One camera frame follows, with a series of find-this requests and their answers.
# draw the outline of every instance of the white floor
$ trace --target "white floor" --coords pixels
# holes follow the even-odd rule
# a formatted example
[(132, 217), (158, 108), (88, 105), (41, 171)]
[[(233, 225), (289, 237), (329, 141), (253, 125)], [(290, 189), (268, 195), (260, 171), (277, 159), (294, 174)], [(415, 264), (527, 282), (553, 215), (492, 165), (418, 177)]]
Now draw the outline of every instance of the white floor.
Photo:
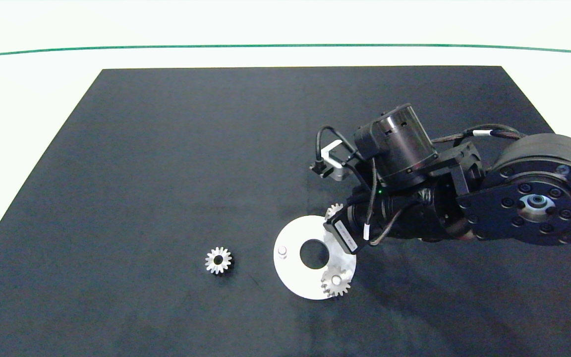
[[(260, 43), (448, 43), (571, 50), (571, 1), (0, 2), (0, 52)], [(0, 219), (103, 68), (334, 65), (500, 65), (548, 124), (571, 136), (571, 54), (560, 52), (340, 47), (2, 55)]]

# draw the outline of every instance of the white circular plate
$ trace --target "white circular plate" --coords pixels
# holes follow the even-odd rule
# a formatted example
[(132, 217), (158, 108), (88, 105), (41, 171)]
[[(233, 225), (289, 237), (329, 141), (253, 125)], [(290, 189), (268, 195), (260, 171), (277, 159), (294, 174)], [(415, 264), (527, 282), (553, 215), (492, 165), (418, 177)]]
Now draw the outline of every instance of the white circular plate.
[[(275, 242), (273, 256), (277, 274), (290, 291), (302, 298), (330, 298), (321, 287), (327, 266), (345, 270), (350, 281), (356, 271), (356, 255), (343, 251), (336, 238), (323, 227), (324, 222), (325, 218), (320, 216), (299, 217), (281, 230)], [(329, 253), (326, 266), (320, 269), (311, 269), (301, 260), (301, 246), (313, 239), (323, 242)]]

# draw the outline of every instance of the bolt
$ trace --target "bolt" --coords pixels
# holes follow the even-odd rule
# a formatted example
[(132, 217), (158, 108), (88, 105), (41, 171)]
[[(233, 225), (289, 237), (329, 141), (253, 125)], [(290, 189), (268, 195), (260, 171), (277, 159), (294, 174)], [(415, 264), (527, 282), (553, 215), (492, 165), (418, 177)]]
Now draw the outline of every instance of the bolt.
[(499, 173), (501, 174), (501, 176), (509, 177), (512, 176), (512, 174), (514, 174), (514, 170), (512, 167), (504, 167), (503, 169), (499, 170)]
[(523, 226), (523, 222), (524, 222), (524, 221), (523, 221), (522, 217), (517, 216), (517, 217), (514, 217), (514, 218), (513, 218), (513, 225), (514, 225), (515, 227), (521, 227), (521, 226)]
[(553, 188), (553, 189), (550, 189), (549, 194), (550, 194), (550, 197), (552, 197), (552, 198), (558, 198), (558, 197), (561, 197), (563, 192), (561, 189)]
[(543, 233), (550, 233), (551, 231), (555, 230), (555, 228), (549, 223), (542, 223), (539, 230)]
[(555, 170), (555, 172), (557, 174), (566, 176), (567, 174), (570, 173), (570, 168), (567, 165), (559, 165), (559, 166), (557, 166), (557, 169)]
[(559, 217), (561, 217), (562, 219), (570, 219), (571, 210), (561, 210), (561, 212), (559, 212)]
[(571, 242), (571, 234), (564, 235), (563, 237), (561, 237), (561, 239), (559, 241), (562, 242), (563, 244), (570, 243)]
[(521, 193), (530, 193), (532, 190), (532, 186), (529, 183), (522, 183), (519, 185), (519, 191)]
[(501, 205), (505, 208), (511, 208), (514, 206), (514, 201), (511, 198), (506, 197), (505, 199), (501, 200)]

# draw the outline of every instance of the robotic arm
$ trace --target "robotic arm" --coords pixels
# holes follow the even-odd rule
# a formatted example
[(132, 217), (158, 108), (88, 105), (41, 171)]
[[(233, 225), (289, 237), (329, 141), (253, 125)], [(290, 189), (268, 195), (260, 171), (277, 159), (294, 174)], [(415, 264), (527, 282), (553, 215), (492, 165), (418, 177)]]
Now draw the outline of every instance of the robotic arm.
[[(320, 148), (330, 130), (339, 140)], [(482, 166), (469, 136), (515, 142), (491, 168)], [(354, 148), (335, 129), (317, 134), (310, 167), (340, 181), (358, 178), (347, 204), (324, 224), (346, 253), (385, 238), (514, 238), (539, 245), (571, 243), (571, 138), (526, 136), (509, 126), (486, 124), (430, 140), (411, 104), (383, 114), (354, 134)], [(433, 143), (453, 141), (444, 152)]]

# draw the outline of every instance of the small silver gear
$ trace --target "small silver gear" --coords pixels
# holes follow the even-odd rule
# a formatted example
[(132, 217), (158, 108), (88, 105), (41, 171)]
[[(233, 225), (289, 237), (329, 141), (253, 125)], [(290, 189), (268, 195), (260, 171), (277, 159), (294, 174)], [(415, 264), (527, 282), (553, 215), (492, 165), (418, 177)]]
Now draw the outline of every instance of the small silver gear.
[(215, 275), (226, 273), (233, 264), (233, 257), (224, 247), (211, 249), (211, 253), (206, 254), (206, 270)]
[(329, 208), (327, 208), (326, 211), (326, 222), (332, 217), (334, 216), (336, 213), (338, 213), (340, 210), (342, 210), (343, 208), (343, 204), (342, 203), (336, 203), (335, 205), (331, 205)]
[(323, 273), (323, 278), (321, 278), (321, 287), (329, 298), (347, 294), (347, 289), (351, 288), (349, 283), (351, 283), (351, 279), (347, 276), (346, 271), (336, 266), (327, 267)]

